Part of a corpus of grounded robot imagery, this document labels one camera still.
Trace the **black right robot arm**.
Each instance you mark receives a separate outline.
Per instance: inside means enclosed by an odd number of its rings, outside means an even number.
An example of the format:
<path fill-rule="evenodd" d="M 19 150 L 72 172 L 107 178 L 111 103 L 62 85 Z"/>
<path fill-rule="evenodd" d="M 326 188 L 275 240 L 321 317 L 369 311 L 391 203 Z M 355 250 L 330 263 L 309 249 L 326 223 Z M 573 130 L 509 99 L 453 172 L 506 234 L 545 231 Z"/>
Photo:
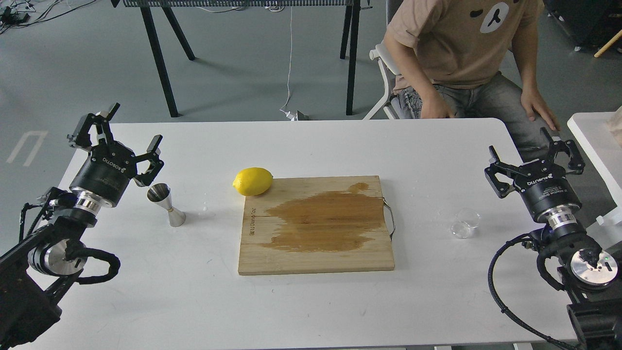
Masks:
<path fill-rule="evenodd" d="M 574 141 L 556 141 L 546 128 L 547 154 L 520 166 L 502 162 L 493 146 L 484 173 L 499 198 L 511 192 L 522 197 L 533 221 L 542 228 L 507 241 L 493 256 L 488 268 L 488 287 L 502 313 L 517 325 L 565 350 L 573 345 L 538 332 L 511 312 L 496 292 L 493 273 L 498 258 L 511 246 L 522 244 L 537 252 L 540 277 L 557 291 L 566 292 L 571 303 L 567 313 L 582 350 L 621 348 L 621 261 L 592 237 L 576 219 L 581 208 L 567 175 L 584 172 L 584 160 Z"/>

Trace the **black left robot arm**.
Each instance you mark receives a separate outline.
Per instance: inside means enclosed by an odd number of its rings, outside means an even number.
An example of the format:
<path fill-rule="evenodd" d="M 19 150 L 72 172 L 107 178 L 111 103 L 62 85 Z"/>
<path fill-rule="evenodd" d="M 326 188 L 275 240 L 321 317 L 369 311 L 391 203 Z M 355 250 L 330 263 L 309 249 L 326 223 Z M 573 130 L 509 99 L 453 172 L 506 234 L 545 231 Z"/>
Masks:
<path fill-rule="evenodd" d="M 113 253 L 87 248 L 81 237 L 96 225 L 100 208 L 114 208 L 131 180 L 149 186 L 164 162 L 161 135 L 136 155 L 114 140 L 109 126 L 120 104 L 89 113 L 68 135 L 87 158 L 69 190 L 49 188 L 21 211 L 18 244 L 1 257 L 0 337 L 3 350 L 35 341 L 62 313 L 58 303 L 74 283 L 113 279 L 121 263 Z"/>

